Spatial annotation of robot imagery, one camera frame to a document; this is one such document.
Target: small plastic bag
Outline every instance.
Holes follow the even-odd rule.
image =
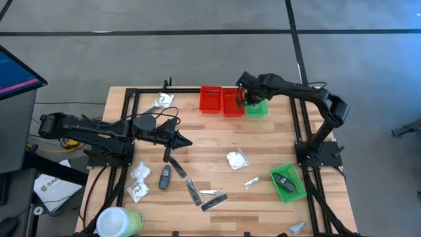
[[[244,152],[240,148],[238,148],[237,152],[229,152],[226,155],[226,158],[231,166],[231,169],[234,171],[250,165]]]
[[[151,169],[148,168],[143,161],[137,164],[136,168],[130,173],[134,182],[143,183],[146,177],[151,174]]]
[[[139,202],[147,193],[149,193],[149,188],[146,186],[145,183],[137,183],[134,182],[133,185],[128,187],[127,192],[133,198],[135,203]]]
[[[160,107],[160,108],[168,108],[171,106],[172,99],[174,98],[174,95],[168,95],[165,93],[158,93],[157,99],[153,102],[154,107]]]

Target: gray floor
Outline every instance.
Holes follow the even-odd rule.
[[[419,1],[292,3],[301,30],[421,28]],[[286,29],[289,22],[279,0],[14,0],[0,22],[6,32],[194,28]],[[421,117],[421,35],[300,35],[300,41],[309,81],[326,81],[351,106],[335,136],[345,145],[360,233],[419,236],[420,140],[392,138],[390,130]],[[2,37],[0,44],[49,81],[38,101],[104,102],[110,86],[159,86],[170,76],[177,86],[233,85],[244,70],[299,81],[290,35]],[[34,117],[55,111],[97,117],[103,106],[36,105]],[[84,167],[79,153],[44,155],[75,158]],[[80,197],[60,217],[42,216],[38,236],[72,233],[78,211],[72,208],[79,205]]]

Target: green plastic tray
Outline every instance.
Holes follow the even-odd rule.
[[[289,192],[284,187],[280,186],[274,179],[275,173],[278,173],[286,177],[289,181],[291,181],[295,185],[295,191]],[[270,177],[272,177],[272,181],[275,185],[276,191],[278,191],[278,194],[284,203],[289,203],[291,201],[295,201],[297,199],[307,196],[307,192],[305,191],[303,183],[298,177],[297,171],[295,170],[292,164],[282,165],[278,168],[271,169]]]
[[[268,113],[268,100],[264,99],[257,105],[246,105],[245,114],[248,117],[263,117]]]

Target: wooden table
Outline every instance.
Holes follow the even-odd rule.
[[[125,91],[125,87],[110,89],[103,120],[112,122],[120,118]],[[155,93],[141,94],[138,112],[149,109],[156,96]],[[251,232],[254,236],[275,236],[287,232],[290,226],[299,221],[307,222],[300,235],[312,235],[306,198],[284,204],[269,176],[270,169],[293,163],[301,179],[303,177],[293,148],[295,131],[288,97],[274,97],[269,103],[269,113],[262,118],[205,115],[199,111],[198,93],[176,93],[172,105],[180,110],[178,116],[182,122],[178,128],[181,134],[193,142],[192,146],[175,150],[174,157],[198,190],[226,192],[229,200],[203,212],[193,204],[185,184],[187,178],[180,178],[174,169],[168,189],[159,190],[159,176],[166,165],[162,161],[164,148],[161,145],[136,141],[133,163],[136,165],[143,161],[151,168],[152,173],[146,180],[150,192],[136,204],[125,191],[123,207],[143,213],[145,227],[142,236],[170,236],[172,231],[179,231],[180,236],[243,236],[244,232]],[[302,123],[298,102],[297,110]],[[323,119],[313,104],[307,103],[307,110],[312,130],[315,131]],[[159,124],[165,119],[159,118]],[[304,126],[301,125],[301,128],[305,138]],[[228,165],[226,154],[239,147],[246,154],[250,166],[233,171]],[[89,172],[86,190],[91,188],[93,179],[100,170],[97,167]],[[101,175],[93,189],[87,209],[87,223],[104,202],[109,170],[110,168]],[[329,206],[347,228],[357,231],[343,177],[329,167],[323,168],[321,173]],[[243,183],[257,176],[261,182],[246,190]],[[317,204],[316,208],[320,231],[323,232],[322,216]],[[81,229],[82,222],[79,219],[76,231]]]

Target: computer monitor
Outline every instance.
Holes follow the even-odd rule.
[[[0,45],[0,100],[46,85],[44,78]]]

